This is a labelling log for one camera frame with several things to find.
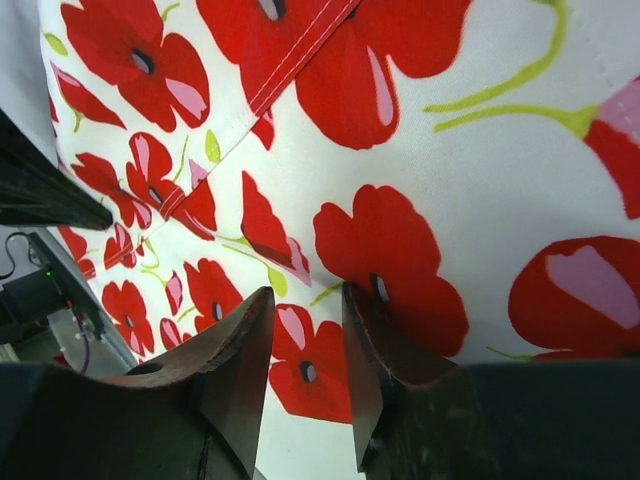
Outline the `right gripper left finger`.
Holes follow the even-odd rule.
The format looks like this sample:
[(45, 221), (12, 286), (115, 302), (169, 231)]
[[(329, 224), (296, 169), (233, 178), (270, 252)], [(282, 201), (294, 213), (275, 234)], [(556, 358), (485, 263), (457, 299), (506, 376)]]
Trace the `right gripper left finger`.
[(95, 478), (253, 478), (274, 314), (261, 287), (214, 326), (106, 379)]

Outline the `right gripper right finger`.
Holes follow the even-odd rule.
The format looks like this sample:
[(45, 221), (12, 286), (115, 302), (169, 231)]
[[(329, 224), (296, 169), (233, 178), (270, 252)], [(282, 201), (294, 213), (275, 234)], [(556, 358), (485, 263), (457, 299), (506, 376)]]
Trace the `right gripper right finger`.
[(437, 415), (462, 369), (404, 334), (381, 301), (350, 282), (342, 326), (358, 470), (448, 473), (452, 440)]

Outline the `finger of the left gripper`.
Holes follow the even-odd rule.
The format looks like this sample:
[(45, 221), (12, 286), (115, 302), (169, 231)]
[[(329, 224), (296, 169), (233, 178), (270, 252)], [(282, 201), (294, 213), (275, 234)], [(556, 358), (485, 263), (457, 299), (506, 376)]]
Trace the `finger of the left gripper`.
[(72, 226), (105, 230), (109, 210), (64, 176), (1, 115), (1, 223), (5, 226)]

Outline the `red poppy floral skirt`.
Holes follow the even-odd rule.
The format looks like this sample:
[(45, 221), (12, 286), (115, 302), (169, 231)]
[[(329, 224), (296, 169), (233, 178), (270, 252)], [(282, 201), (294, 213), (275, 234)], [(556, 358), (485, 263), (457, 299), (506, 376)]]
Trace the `red poppy floral skirt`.
[(275, 296), (257, 466), (354, 479), (341, 288), (563, 396), (569, 479), (639, 475), (635, 1), (42, 1), (60, 233), (135, 366)]

